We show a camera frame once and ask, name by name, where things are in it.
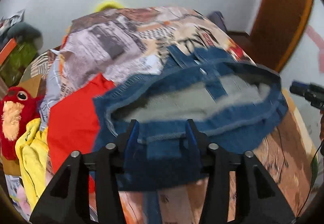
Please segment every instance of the patterned bedsheet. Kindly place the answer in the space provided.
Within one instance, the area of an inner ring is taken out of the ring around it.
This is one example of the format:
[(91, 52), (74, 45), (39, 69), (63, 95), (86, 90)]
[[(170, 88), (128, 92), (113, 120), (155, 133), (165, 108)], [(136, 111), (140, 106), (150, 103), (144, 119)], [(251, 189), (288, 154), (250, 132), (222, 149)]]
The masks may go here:
[[(185, 54), (197, 46), (206, 49), (218, 46), (236, 60), (253, 62), (224, 32), (193, 10), (169, 7), (108, 10), (72, 22), (59, 55), (61, 98), (82, 87), (99, 71), (116, 84), (136, 72), (157, 72), (168, 57), (166, 47), (170, 44), (176, 44)], [(148, 56), (156, 58), (155, 65), (147, 64), (148, 61), (138, 62)], [(22, 79), (41, 73), (45, 81), (53, 57), (50, 51), (42, 54), (31, 63)], [(315, 149), (289, 93), (283, 93), (289, 111), (254, 152), (297, 214), (311, 184), (310, 160)], [(52, 176), (50, 164), (49, 159), (47, 181)], [(163, 222), (198, 224), (207, 183), (205, 179), (158, 191)], [(230, 187), (228, 219), (233, 220), (236, 199), (234, 174), (230, 175)], [(143, 213), (146, 194), (120, 192), (119, 195), (127, 224), (146, 223)], [(90, 194), (90, 207), (95, 219), (94, 193)]]

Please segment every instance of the yellow cloth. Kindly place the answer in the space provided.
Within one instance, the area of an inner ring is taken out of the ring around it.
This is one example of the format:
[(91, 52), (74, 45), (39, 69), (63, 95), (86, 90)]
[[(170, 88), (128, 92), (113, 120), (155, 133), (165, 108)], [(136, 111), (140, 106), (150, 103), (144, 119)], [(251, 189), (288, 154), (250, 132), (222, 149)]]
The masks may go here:
[(26, 132), (17, 140), (15, 149), (19, 159), (21, 178), (31, 210), (45, 189), (47, 163), (47, 128), (40, 132), (41, 119), (26, 125)]

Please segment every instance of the red fabric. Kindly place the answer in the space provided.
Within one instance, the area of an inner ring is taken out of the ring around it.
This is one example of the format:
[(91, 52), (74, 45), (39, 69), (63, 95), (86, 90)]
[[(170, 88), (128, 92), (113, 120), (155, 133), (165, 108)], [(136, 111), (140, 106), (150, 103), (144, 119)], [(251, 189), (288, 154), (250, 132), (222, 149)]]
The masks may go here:
[[(92, 99), (115, 87), (102, 74), (85, 87), (67, 96), (50, 111), (47, 143), (53, 172), (56, 173), (74, 150), (90, 153), (100, 126)], [(94, 181), (89, 178), (89, 191), (94, 191)]]
[[(27, 98), (26, 100), (21, 100), (17, 97), (17, 94), (23, 91), (26, 93)], [(12, 101), (14, 103), (21, 103), (24, 105), (24, 108), (22, 109), (20, 116), (21, 119), (19, 121), (19, 132), (16, 138), (13, 141), (8, 140), (4, 137), (3, 131), (2, 131), (2, 122), (0, 121), (0, 140), (1, 140), (1, 151), (2, 155), (7, 160), (15, 160), (17, 158), (15, 145), (19, 137), (21, 137), (26, 132), (26, 125), (28, 122), (35, 118), (39, 118), (39, 113), (37, 110), (37, 102), (40, 100), (40, 98), (32, 98), (31, 95), (22, 87), (11, 87), (8, 90), (7, 95), (3, 98), (3, 100), (0, 102), (0, 117), (2, 117), (3, 114), (3, 106), (5, 102)]]

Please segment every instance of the inner lining of denim garment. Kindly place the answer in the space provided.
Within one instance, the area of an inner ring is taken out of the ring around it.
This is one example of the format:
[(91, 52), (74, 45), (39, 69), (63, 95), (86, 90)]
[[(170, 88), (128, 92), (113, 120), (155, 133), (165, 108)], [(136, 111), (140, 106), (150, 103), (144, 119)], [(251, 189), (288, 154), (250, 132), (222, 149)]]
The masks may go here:
[(140, 97), (134, 103), (116, 110), (112, 116), (127, 122), (131, 119), (139, 122), (203, 121), (230, 106), (260, 103), (270, 92), (267, 84), (248, 83), (233, 74), (219, 79), (225, 93), (216, 99), (205, 88), (205, 83), (199, 82), (182, 90)]

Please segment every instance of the red mark on wall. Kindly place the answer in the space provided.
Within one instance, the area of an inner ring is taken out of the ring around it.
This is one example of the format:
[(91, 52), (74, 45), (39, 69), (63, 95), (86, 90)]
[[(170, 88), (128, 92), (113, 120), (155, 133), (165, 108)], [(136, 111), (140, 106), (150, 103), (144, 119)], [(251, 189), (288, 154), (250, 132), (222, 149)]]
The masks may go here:
[(324, 40), (319, 35), (312, 26), (308, 25), (305, 33), (311, 38), (312, 41), (317, 45), (320, 49), (319, 52), (319, 69), (320, 73), (324, 73)]

